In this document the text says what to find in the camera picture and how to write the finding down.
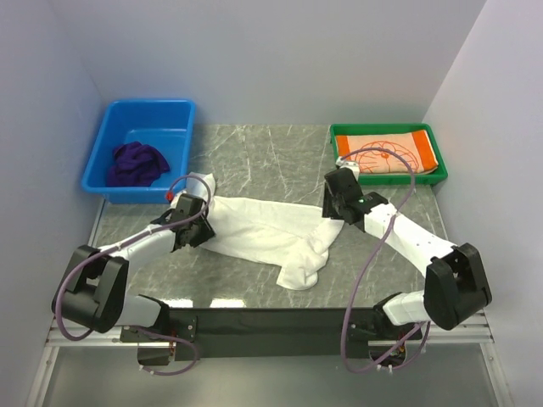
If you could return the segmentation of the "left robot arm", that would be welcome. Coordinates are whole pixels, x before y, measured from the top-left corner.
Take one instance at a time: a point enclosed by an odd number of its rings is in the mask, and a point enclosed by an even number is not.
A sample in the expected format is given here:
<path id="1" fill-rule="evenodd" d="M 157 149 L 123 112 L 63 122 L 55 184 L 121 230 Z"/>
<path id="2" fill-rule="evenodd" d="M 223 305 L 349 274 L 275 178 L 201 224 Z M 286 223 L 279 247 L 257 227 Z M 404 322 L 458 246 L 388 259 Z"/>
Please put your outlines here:
<path id="1" fill-rule="evenodd" d="M 52 302 L 57 326 L 70 341 L 81 341 L 92 332 L 106 333 L 124 321 L 140 325 L 150 340 L 164 339 L 171 320 L 161 314 L 160 303 L 143 297 L 128 300 L 126 287 L 131 270 L 177 251 L 197 247 L 215 232 L 207 220 L 210 201 L 180 193 L 174 207 L 139 233 L 105 248 L 82 245 L 72 254 Z M 145 306 L 135 317 L 123 317 L 131 307 Z"/>

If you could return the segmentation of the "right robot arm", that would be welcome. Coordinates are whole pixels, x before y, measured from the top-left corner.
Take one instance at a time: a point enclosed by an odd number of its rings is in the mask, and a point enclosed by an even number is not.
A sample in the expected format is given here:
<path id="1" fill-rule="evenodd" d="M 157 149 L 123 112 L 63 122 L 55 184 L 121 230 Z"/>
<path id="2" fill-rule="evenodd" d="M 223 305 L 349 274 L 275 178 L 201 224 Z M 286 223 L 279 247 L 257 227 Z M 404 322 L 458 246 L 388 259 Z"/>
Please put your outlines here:
<path id="1" fill-rule="evenodd" d="M 484 264 L 470 243 L 455 245 L 400 213 L 376 192 L 363 193 L 348 168 L 325 175 L 322 215 L 377 238 L 407 259 L 424 289 L 394 294 L 374 306 L 374 331 L 392 338 L 403 325 L 431 321 L 450 331 L 492 302 Z"/>

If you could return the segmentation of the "orange Doraemon towel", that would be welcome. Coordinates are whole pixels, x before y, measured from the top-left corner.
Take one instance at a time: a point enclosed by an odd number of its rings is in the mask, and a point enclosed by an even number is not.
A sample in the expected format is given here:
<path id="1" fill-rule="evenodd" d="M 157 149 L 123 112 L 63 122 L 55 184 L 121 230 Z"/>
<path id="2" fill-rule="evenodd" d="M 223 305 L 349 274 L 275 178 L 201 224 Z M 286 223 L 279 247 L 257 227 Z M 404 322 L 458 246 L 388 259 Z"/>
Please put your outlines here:
<path id="1" fill-rule="evenodd" d="M 340 157 L 356 162 L 363 175 L 408 174 L 406 166 L 391 153 L 402 157 L 415 174 L 438 169 L 439 162 L 425 130 L 383 135 L 337 135 L 334 137 Z"/>

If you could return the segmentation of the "white towel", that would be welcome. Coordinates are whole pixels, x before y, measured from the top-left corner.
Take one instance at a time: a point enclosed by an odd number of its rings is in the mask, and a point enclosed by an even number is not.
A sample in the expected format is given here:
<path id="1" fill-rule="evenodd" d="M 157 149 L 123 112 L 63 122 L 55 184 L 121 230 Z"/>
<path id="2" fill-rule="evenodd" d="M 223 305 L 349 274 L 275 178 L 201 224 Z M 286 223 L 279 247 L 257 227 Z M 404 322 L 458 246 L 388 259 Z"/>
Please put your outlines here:
<path id="1" fill-rule="evenodd" d="M 202 247 L 255 263 L 277 265 L 279 287 L 303 291 L 318 271 L 344 222 L 322 217 L 317 206 L 212 195 L 207 220 L 216 236 Z"/>

